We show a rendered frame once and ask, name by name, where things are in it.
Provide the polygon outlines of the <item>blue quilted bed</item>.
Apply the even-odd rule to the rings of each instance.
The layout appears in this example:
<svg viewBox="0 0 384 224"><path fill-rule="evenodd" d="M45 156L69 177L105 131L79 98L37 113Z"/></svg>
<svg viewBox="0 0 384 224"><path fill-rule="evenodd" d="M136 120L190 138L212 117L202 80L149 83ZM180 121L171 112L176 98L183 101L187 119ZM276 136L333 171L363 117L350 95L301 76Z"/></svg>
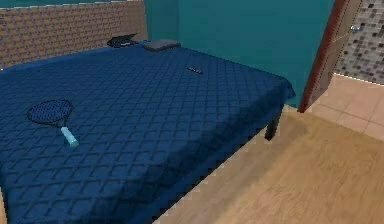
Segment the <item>blue quilted bed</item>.
<svg viewBox="0 0 384 224"><path fill-rule="evenodd" d="M203 72L197 74L188 67ZM0 78L0 189L8 224L151 224L293 96L284 78L182 47L141 45ZM61 131L26 117L66 99Z"/></svg>

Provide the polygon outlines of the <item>black laptop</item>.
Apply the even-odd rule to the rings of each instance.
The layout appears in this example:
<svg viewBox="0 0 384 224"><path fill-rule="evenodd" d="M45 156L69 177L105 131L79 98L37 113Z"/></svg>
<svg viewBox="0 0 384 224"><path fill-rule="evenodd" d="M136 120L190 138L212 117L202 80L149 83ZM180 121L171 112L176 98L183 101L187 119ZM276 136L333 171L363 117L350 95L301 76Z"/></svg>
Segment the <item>black laptop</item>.
<svg viewBox="0 0 384 224"><path fill-rule="evenodd" d="M134 36L135 34L128 34L112 37L110 40L107 41L107 45L113 48L121 48L130 45L135 45L137 44L137 41L133 40Z"/></svg>

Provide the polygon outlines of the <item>black tennis racket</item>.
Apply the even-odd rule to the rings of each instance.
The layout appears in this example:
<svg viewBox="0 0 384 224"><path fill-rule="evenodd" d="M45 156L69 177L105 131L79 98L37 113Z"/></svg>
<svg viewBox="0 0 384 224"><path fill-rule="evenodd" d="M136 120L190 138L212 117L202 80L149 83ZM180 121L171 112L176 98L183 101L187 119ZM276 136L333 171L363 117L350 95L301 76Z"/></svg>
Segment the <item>black tennis racket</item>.
<svg viewBox="0 0 384 224"><path fill-rule="evenodd" d="M32 106L26 112L26 117L33 123L58 128L66 138L70 147L77 147L79 141L67 127L67 121L72 113L73 105L66 99L55 99L41 102Z"/></svg>

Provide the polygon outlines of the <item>brown room door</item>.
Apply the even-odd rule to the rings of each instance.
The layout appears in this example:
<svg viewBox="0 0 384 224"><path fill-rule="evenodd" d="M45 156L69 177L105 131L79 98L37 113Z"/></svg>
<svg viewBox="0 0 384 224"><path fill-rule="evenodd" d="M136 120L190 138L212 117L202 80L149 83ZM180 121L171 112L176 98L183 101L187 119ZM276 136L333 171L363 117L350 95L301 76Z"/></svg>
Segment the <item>brown room door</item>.
<svg viewBox="0 0 384 224"><path fill-rule="evenodd" d="M298 111L304 113L328 89L339 55L363 0L335 0Z"/></svg>

